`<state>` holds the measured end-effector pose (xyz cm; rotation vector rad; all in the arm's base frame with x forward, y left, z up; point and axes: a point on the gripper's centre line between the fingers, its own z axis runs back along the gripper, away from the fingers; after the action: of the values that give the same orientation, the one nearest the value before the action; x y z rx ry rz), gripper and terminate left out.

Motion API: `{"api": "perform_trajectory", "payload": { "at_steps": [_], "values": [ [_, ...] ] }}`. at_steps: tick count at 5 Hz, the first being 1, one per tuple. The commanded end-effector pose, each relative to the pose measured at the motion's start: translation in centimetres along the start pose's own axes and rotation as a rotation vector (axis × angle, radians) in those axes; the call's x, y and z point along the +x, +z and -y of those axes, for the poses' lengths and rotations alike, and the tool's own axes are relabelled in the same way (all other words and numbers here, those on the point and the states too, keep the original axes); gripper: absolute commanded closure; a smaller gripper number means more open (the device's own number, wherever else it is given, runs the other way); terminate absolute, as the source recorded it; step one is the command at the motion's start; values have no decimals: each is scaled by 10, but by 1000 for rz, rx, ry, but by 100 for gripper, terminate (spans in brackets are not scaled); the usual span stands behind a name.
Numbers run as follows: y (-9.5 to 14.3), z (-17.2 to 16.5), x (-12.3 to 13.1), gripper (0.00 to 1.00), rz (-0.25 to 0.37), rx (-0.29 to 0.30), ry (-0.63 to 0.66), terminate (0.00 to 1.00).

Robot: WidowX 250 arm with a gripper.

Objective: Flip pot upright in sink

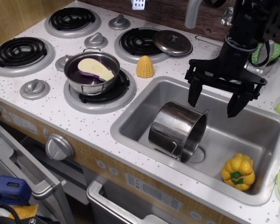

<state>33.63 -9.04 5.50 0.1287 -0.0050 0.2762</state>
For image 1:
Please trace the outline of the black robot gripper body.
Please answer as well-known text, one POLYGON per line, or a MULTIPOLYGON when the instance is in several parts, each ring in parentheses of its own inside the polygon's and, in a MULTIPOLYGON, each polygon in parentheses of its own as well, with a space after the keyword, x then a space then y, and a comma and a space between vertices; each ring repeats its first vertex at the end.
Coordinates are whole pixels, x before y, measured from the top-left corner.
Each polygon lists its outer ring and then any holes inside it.
POLYGON ((262 86, 267 84, 264 78, 245 69, 245 64, 257 44, 239 45, 232 38, 225 37, 219 56, 215 59, 191 59, 185 79, 191 84, 200 80, 203 85, 232 93, 250 92, 251 99, 257 99, 262 86))

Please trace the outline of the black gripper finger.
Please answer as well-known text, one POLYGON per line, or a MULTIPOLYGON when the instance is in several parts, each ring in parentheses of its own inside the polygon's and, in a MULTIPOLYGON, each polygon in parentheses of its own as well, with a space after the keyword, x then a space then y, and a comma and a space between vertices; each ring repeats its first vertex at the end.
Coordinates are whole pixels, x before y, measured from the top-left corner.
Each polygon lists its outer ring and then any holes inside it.
POLYGON ((250 92, 233 93, 227 106, 228 118, 237 116, 249 103, 251 97, 250 92))
POLYGON ((193 80, 190 84, 188 102, 192 107, 196 106, 202 89, 203 83, 200 80, 193 80))

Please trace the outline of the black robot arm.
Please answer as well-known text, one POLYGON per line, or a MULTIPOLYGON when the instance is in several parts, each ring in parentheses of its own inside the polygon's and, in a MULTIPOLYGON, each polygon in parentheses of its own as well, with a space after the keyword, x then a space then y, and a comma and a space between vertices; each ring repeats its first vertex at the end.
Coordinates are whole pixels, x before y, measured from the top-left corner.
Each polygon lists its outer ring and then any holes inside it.
POLYGON ((245 68, 258 44, 277 37, 280 30, 280 0, 237 0, 232 27, 224 38, 219 56, 211 60, 191 59, 185 79, 190 84, 188 103, 194 107, 203 85, 232 93, 227 106, 229 118, 260 95, 264 78, 245 68))

